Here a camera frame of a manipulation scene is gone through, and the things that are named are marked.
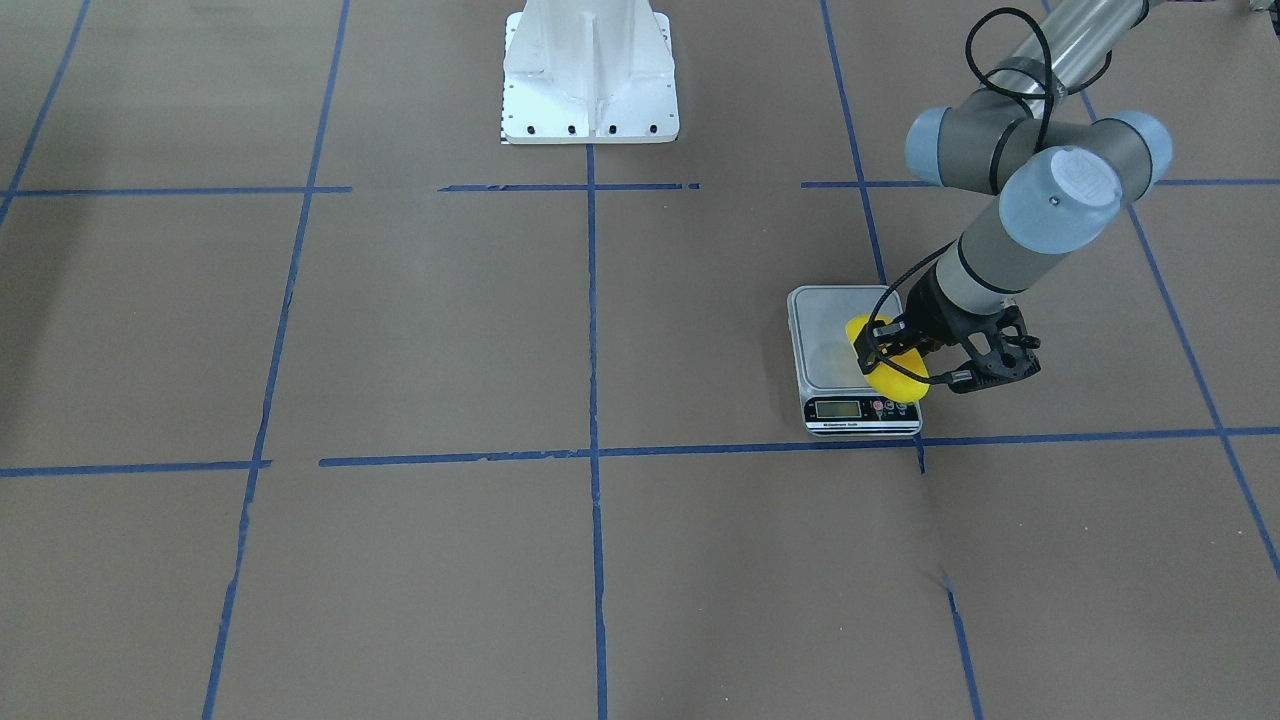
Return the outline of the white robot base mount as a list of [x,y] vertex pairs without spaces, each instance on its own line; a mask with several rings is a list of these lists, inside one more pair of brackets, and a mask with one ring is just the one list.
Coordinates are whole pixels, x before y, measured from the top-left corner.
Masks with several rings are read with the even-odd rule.
[[672,26],[649,1],[527,1],[506,18],[503,72],[506,143],[680,135]]

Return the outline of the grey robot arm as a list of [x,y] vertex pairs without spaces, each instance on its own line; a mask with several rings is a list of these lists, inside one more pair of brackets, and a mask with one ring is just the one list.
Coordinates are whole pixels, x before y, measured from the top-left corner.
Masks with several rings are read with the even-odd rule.
[[966,55],[978,88],[913,122],[908,169],[991,202],[908,273],[913,287],[897,316],[872,311],[855,324],[851,345],[869,380],[964,393],[1041,369],[1041,341],[1016,297],[1144,197],[1172,160],[1169,131],[1146,113],[1088,124],[1053,118],[1108,70],[1114,47],[1152,9],[1151,1],[1061,1],[992,69]]

